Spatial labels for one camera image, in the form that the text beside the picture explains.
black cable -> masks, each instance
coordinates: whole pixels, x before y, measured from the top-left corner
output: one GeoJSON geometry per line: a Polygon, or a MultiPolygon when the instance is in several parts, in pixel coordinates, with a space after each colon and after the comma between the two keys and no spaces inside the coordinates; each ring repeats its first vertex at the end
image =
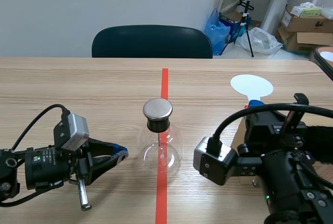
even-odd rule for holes
{"type": "Polygon", "coordinates": [[[17,169],[19,166],[21,166],[24,162],[25,162],[24,159],[20,160],[20,161],[16,164],[15,169],[17,169]]]}
{"type": "Polygon", "coordinates": [[[299,161],[298,164],[301,166],[301,168],[303,169],[303,171],[308,174],[309,176],[311,176],[313,179],[315,179],[318,183],[320,183],[321,185],[332,189],[333,190],[333,183],[325,180],[324,178],[320,177],[316,172],[314,172],[313,170],[311,170],[307,164],[299,161]]]}
{"type": "Polygon", "coordinates": [[[29,201],[31,199],[34,199],[35,197],[37,197],[37,196],[39,196],[41,194],[44,194],[44,193],[46,193],[48,191],[51,191],[52,189],[58,189],[58,188],[60,188],[62,186],[63,186],[63,182],[61,181],[57,185],[50,186],[50,187],[48,187],[46,189],[38,190],[37,192],[34,192],[34,193],[32,193],[32,194],[30,194],[30,195],[28,195],[26,197],[23,197],[23,198],[21,198],[21,199],[19,199],[17,201],[8,202],[8,203],[0,202],[0,207],[15,207],[15,206],[18,206],[18,205],[20,205],[20,204],[22,204],[24,202],[27,202],[27,201],[29,201]]]}
{"type": "Polygon", "coordinates": [[[17,139],[17,141],[15,142],[15,144],[13,145],[13,147],[11,148],[12,150],[15,150],[17,148],[17,146],[20,144],[20,142],[22,141],[23,137],[29,132],[29,130],[32,128],[32,126],[34,126],[34,124],[43,116],[45,115],[47,112],[49,112],[51,109],[53,108],[61,108],[62,113],[69,115],[70,111],[68,109],[66,109],[63,105],[61,104],[53,104],[47,108],[45,108],[38,116],[36,116],[35,119],[32,120],[32,122],[26,127],[26,129],[22,132],[22,134],[20,135],[20,137],[17,139]]]}
{"type": "Polygon", "coordinates": [[[302,104],[285,104],[285,103],[277,103],[277,104],[265,104],[256,107],[250,107],[243,109],[239,112],[236,112],[225,119],[216,129],[213,138],[216,142],[220,141],[220,135],[222,131],[233,121],[255,113],[266,112],[266,111],[278,111],[278,110],[287,110],[287,111],[295,111],[295,112],[304,112],[315,114],[319,116],[325,116],[329,118],[333,118],[333,111],[325,108],[310,106],[310,105],[302,105],[302,104]]]}

white paper cutout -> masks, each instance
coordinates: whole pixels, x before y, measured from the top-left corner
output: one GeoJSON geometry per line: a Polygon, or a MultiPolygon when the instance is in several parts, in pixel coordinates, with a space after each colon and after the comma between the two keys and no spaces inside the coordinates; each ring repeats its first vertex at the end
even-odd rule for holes
{"type": "Polygon", "coordinates": [[[258,100],[273,92],[273,85],[266,79],[252,74],[240,74],[230,81],[231,86],[238,93],[246,95],[248,100],[258,100]]]}
{"type": "Polygon", "coordinates": [[[328,51],[321,52],[321,57],[328,61],[333,61],[333,53],[328,51]]]}

glass jar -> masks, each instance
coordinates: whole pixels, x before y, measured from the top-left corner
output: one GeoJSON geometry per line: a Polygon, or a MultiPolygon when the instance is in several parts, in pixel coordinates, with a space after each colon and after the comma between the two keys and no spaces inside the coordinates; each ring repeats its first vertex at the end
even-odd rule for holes
{"type": "Polygon", "coordinates": [[[140,165],[153,172],[168,172],[179,167],[183,142],[179,130],[170,124],[172,104],[165,99],[151,99],[144,105],[147,125],[138,137],[140,165]]]}

wooden table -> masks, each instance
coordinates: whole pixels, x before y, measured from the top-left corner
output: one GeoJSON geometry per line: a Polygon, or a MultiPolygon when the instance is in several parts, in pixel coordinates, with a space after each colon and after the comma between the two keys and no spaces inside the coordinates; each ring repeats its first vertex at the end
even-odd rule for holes
{"type": "MultiPolygon", "coordinates": [[[[1,223],[155,223],[156,176],[137,172],[136,138],[146,119],[143,104],[161,92],[161,70],[169,68],[171,122],[183,136],[180,171],[168,183],[168,223],[263,223],[268,210],[260,190],[231,178],[225,186],[205,179],[193,166],[193,151],[247,98],[232,89],[238,74],[268,79],[274,92],[266,103],[294,102],[305,93],[312,105],[333,109],[333,83],[309,61],[0,58],[0,148],[10,148],[45,107],[62,103],[85,117],[91,137],[129,148],[123,163],[87,187],[93,209],[81,212],[77,188],[66,183],[32,201],[0,209],[1,223]]],[[[53,143],[60,111],[44,116],[18,150],[53,143]]],[[[222,135],[230,145],[239,122],[222,135]]],[[[19,169],[21,193],[24,169],[19,169]]]]}

metal screw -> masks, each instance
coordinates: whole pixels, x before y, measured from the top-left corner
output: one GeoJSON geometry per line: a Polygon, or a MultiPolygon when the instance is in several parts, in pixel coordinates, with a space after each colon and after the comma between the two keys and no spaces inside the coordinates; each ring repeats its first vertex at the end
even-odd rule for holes
{"type": "Polygon", "coordinates": [[[327,199],[327,198],[328,198],[327,195],[324,194],[324,193],[321,193],[321,197],[324,198],[324,199],[327,199]]]}
{"type": "Polygon", "coordinates": [[[256,179],[252,180],[252,184],[253,184],[254,187],[256,187],[257,182],[258,182],[258,181],[257,181],[256,179]]]}
{"type": "Polygon", "coordinates": [[[318,201],[318,204],[320,205],[320,206],[322,206],[322,207],[326,207],[327,205],[326,205],[326,202],[324,202],[323,200],[319,200],[318,201]]]}
{"type": "Polygon", "coordinates": [[[0,191],[8,191],[10,189],[10,184],[8,182],[2,183],[0,191]]]}
{"type": "Polygon", "coordinates": [[[315,199],[315,196],[314,196],[314,194],[313,194],[312,192],[308,192],[306,195],[307,195],[310,199],[315,199]]]}
{"type": "Polygon", "coordinates": [[[296,142],[296,147],[301,147],[301,146],[303,146],[303,142],[301,141],[296,142]]]}

